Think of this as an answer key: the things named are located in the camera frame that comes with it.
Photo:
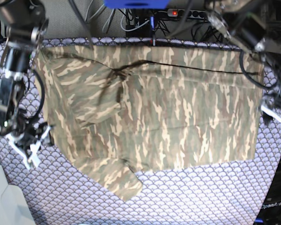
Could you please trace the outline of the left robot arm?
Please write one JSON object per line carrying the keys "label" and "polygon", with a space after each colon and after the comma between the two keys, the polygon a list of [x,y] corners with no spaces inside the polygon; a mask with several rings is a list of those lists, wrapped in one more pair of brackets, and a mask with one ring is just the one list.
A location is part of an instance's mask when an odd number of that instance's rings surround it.
{"label": "left robot arm", "polygon": [[[260,109],[264,122],[281,123],[281,0],[206,0],[207,19],[241,49],[239,63],[245,77],[266,90]],[[271,68],[276,82],[266,86],[244,68],[244,55]]]}

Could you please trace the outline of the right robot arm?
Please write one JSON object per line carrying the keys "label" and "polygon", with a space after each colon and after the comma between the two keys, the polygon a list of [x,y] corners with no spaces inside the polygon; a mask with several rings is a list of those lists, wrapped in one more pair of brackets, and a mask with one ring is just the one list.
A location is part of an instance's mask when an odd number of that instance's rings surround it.
{"label": "right robot arm", "polygon": [[[7,27],[6,45],[0,61],[4,75],[0,82],[0,136],[23,160],[27,170],[38,167],[37,155],[42,143],[52,144],[52,126],[44,122],[38,127],[45,100],[45,88],[38,72],[30,65],[31,56],[37,53],[46,33],[49,20],[41,1],[0,0],[0,20]],[[27,117],[20,107],[25,95],[24,77],[32,73],[40,84],[40,105],[34,115]]]}

